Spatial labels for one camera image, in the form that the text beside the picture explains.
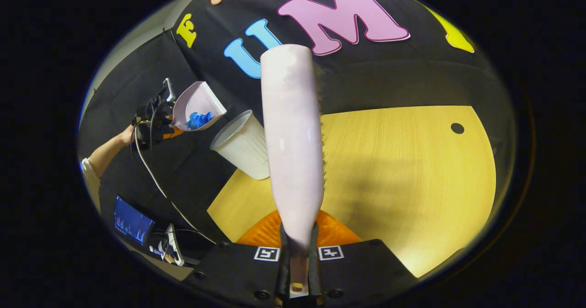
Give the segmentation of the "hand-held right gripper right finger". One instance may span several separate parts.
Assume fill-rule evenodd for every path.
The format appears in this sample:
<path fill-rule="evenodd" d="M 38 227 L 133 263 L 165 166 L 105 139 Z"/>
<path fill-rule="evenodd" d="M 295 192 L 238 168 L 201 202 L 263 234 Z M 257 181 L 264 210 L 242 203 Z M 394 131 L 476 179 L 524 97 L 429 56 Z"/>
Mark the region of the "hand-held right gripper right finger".
<path fill-rule="evenodd" d="M 361 240 L 324 211 L 317 214 L 312 240 L 309 292 L 322 307 L 385 306 L 418 283 L 381 239 Z"/>

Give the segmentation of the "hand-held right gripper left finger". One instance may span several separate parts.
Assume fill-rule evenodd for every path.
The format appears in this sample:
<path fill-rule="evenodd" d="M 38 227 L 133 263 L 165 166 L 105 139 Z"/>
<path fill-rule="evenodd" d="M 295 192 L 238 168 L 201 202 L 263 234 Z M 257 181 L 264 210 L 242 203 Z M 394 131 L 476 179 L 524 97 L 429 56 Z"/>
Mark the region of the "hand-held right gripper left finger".
<path fill-rule="evenodd" d="M 288 239 L 273 211 L 238 241 L 213 246 L 183 284 L 222 308 L 286 308 L 290 276 Z"/>

